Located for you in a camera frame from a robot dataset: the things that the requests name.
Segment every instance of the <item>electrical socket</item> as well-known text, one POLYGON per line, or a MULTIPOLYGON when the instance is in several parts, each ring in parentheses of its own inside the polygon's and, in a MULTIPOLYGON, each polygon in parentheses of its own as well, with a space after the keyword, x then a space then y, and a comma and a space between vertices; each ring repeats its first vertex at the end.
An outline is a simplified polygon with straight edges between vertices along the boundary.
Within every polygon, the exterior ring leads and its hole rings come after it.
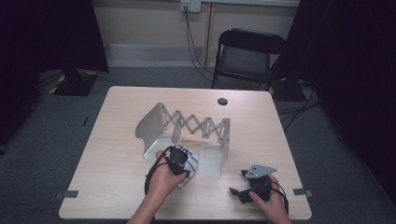
POLYGON ((180 1, 180 11, 201 12, 201 2, 199 1, 180 1))

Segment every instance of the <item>gray carpet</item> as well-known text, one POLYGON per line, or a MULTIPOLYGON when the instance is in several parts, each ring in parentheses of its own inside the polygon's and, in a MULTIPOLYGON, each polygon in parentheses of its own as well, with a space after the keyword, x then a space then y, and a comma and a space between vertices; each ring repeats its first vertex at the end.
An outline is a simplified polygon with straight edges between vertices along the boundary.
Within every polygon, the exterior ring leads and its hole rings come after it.
MULTIPOLYGON (((56 73, 49 71, 41 79, 56 73)), ((256 90, 256 84, 228 78, 219 84, 224 89, 256 90)), ((208 89, 211 83, 191 67, 147 67, 111 68, 97 78, 88 97, 50 95, 53 85, 40 89, 43 94, 35 111, 0 157, 0 223, 125 223, 62 220, 58 216, 62 202, 53 199, 70 184, 107 90, 115 85, 208 89)), ((279 112, 302 105, 276 102, 279 112)), ((284 127, 291 119, 287 116, 280 116, 284 127)), ((314 192, 308 198, 313 216, 302 223, 396 223, 387 195, 334 127, 332 117, 317 105, 301 113, 286 132, 303 185, 314 192)))

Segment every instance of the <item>wooden table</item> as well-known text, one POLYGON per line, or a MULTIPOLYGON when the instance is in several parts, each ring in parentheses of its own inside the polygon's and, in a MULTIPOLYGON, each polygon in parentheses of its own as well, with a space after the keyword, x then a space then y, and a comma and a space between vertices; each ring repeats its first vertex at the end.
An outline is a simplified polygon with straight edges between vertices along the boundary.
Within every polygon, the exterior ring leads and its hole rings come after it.
POLYGON ((157 219, 265 219, 255 203, 241 204, 228 190, 248 189, 240 171, 254 163, 277 168, 274 175, 286 191, 290 218, 305 220, 311 210, 304 195, 288 142, 271 95, 264 91, 225 91, 112 87, 93 127, 60 217, 71 219, 128 219, 144 197, 145 175, 152 162, 144 159, 144 143, 134 136, 138 122, 157 103, 197 118, 230 118, 229 155, 220 178, 195 175, 171 194, 157 219), (226 98, 227 105, 218 99, 226 98))

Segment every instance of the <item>black chair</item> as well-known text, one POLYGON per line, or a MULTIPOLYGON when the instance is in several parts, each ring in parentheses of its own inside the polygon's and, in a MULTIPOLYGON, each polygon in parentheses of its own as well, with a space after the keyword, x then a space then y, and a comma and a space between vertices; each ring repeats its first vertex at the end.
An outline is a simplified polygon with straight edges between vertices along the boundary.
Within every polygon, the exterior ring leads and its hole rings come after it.
POLYGON ((212 89, 219 76, 267 83, 271 78, 270 54, 280 54, 286 41, 279 35, 232 29, 219 37, 212 89))

